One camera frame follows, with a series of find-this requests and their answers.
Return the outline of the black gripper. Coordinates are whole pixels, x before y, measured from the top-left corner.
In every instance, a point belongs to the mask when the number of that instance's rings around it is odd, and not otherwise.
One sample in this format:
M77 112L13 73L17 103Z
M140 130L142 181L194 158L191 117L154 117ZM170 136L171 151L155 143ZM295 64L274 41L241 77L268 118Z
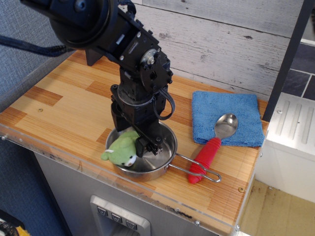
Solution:
M132 86L112 85L111 113L117 131L132 127L140 135L136 139L136 155L142 158L146 148L153 155L163 151L164 138L160 121L166 120L162 116L167 101L167 86L152 94L144 93L139 100L132 96Z

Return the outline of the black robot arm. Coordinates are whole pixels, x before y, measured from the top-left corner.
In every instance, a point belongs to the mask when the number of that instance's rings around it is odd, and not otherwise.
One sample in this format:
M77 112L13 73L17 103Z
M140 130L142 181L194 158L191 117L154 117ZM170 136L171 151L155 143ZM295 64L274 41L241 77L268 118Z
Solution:
M89 50L120 67L120 83L112 85L111 112L115 128L129 127L139 134L136 153L161 151L164 139L159 122L172 83L170 60L158 40L135 19L132 3L127 12L120 0L26 0L24 5L49 18L57 38L66 46Z

